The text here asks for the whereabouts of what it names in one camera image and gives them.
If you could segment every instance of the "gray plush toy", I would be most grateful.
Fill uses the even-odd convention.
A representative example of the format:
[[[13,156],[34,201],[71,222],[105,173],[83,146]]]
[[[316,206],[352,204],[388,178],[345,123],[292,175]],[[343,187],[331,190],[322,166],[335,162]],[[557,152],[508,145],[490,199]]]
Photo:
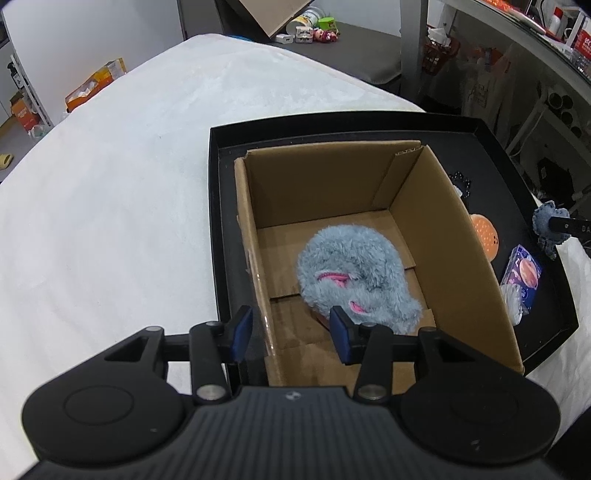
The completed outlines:
[[[304,301],[326,319],[340,305],[357,324],[381,323],[402,335],[417,327],[421,306],[408,292],[398,251],[376,230],[319,231],[300,253],[297,277]]]

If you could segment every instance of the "white bed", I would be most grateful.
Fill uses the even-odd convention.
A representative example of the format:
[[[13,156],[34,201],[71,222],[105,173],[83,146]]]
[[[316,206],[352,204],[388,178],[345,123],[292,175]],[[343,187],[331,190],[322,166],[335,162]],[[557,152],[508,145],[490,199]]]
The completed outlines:
[[[35,146],[0,186],[0,479],[34,461],[20,410],[37,386],[146,325],[180,333],[216,317],[210,127],[358,109],[420,111],[288,51],[206,35],[117,80]],[[576,240],[562,254],[581,327],[532,377],[566,426],[591,397],[591,265]],[[169,380],[187,391],[186,371]]]

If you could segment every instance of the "packaging box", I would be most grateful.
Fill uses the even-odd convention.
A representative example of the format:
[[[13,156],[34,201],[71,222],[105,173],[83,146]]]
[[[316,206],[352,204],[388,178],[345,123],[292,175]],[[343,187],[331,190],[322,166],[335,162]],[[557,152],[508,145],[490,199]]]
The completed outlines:
[[[501,285],[517,284],[521,287],[521,306],[527,315],[534,305],[535,292],[538,290],[542,267],[523,247],[517,245],[511,252]]]
[[[66,97],[66,109],[73,112],[75,108],[93,98],[107,85],[127,73],[122,58],[110,61],[94,72],[87,81]]]
[[[256,22],[269,38],[273,38],[287,22],[310,4],[310,0],[226,1],[243,21]]]
[[[28,132],[31,128],[41,122],[41,117],[37,113],[33,113],[33,109],[22,94],[17,93],[10,100],[10,110],[17,118],[18,122]]]
[[[420,326],[437,325],[523,371],[497,279],[468,213],[428,146],[359,141],[250,150],[234,164],[238,221],[261,310],[270,385],[347,385],[359,366],[339,362],[330,333],[299,295],[295,266],[329,225],[375,228],[398,249]],[[394,365],[395,393],[414,382]]]

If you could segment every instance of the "white wall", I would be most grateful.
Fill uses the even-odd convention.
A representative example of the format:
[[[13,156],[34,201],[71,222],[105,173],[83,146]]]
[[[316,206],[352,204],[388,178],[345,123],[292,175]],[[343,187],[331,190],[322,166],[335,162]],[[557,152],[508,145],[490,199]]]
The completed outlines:
[[[109,60],[129,70],[181,43],[177,0],[18,0],[3,10],[12,45],[51,121]]]
[[[400,0],[316,0],[313,5],[339,21],[400,36]],[[429,0],[427,23],[437,26],[443,3]]]

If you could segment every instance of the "red packaging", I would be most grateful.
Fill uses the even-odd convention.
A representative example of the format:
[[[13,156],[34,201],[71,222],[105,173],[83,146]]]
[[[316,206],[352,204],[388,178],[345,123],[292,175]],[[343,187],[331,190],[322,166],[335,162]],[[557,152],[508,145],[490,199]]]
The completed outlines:
[[[585,18],[574,47],[588,60],[591,60],[591,19]]]
[[[41,117],[36,113],[31,112],[30,107],[27,105],[22,96],[21,98],[17,98],[15,95],[11,99],[11,103],[11,112],[15,117],[17,117],[18,122],[27,132],[41,122]]]

